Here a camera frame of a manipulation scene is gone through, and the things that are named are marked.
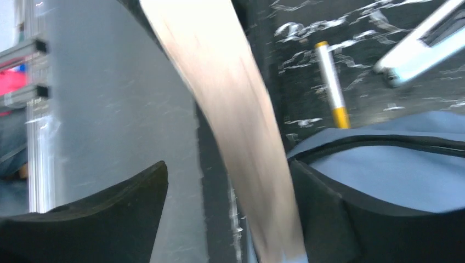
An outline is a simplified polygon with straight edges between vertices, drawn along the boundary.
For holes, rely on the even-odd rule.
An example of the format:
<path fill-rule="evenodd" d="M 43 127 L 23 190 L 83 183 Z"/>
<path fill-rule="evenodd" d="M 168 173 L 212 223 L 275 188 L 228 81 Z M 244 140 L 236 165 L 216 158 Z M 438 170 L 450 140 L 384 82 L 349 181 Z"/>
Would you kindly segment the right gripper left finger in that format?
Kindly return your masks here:
<path fill-rule="evenodd" d="M 1 262 L 149 262 L 168 190 L 163 161 L 46 213 L 1 218 Z"/>

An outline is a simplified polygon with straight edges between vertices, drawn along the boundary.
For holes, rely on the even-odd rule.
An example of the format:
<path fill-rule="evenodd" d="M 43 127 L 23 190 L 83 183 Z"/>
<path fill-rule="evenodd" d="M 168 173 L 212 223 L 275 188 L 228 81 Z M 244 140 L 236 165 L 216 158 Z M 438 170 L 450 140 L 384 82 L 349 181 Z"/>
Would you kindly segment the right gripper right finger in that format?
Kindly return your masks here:
<path fill-rule="evenodd" d="M 464 210 L 402 207 L 300 161 L 290 171 L 310 262 L 464 262 Z"/>

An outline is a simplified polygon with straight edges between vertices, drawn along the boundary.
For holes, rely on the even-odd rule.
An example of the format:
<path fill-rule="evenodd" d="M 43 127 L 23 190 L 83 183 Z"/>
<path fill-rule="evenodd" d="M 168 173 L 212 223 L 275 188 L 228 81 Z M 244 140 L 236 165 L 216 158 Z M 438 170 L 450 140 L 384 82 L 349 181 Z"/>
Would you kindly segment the blue student backpack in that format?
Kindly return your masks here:
<path fill-rule="evenodd" d="M 430 213 L 464 210 L 464 116 L 430 111 L 325 129 L 287 154 L 366 195 Z"/>

